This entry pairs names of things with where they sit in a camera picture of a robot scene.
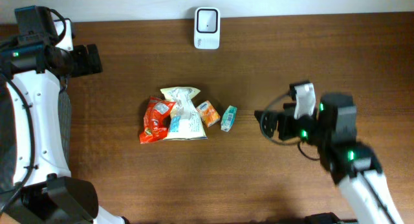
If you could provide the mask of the green tissue pack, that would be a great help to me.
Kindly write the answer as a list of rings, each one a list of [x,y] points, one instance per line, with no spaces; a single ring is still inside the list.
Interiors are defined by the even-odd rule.
[[[221,120],[222,131],[229,132],[231,130],[235,122],[236,114],[237,114],[237,108],[235,106],[228,106]]]

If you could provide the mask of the orange tissue pack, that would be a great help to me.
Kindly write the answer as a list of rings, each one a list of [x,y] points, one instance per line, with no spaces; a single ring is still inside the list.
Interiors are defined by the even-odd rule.
[[[196,110],[198,111],[201,120],[208,128],[221,119],[219,113],[208,100],[198,105]]]

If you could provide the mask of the cream chips bag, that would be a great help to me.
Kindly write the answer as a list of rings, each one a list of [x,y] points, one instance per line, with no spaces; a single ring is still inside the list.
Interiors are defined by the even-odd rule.
[[[175,102],[171,110],[171,122],[165,140],[206,139],[200,114],[193,105],[192,98],[200,93],[194,87],[169,87],[160,92],[167,101]]]

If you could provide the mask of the red snack packet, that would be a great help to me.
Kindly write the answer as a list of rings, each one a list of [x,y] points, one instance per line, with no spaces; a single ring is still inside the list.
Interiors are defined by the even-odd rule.
[[[139,135],[141,144],[163,140],[168,135],[164,120],[170,115],[176,102],[151,96],[144,115],[144,130]]]

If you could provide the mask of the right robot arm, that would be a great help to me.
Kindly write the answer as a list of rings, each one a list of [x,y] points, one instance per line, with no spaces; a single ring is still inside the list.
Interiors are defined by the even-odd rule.
[[[256,110],[262,135],[277,145],[306,143],[318,150],[318,161],[347,200],[359,223],[402,223],[386,175],[373,149],[357,140],[356,105],[351,95],[325,93],[313,114],[293,117],[297,103],[283,111]]]

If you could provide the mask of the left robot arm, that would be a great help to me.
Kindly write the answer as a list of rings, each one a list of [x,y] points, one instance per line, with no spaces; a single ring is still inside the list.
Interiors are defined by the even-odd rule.
[[[74,45],[72,21],[45,6],[14,11],[1,43],[1,213],[18,223],[126,223],[69,169],[70,78],[97,74],[96,45]]]

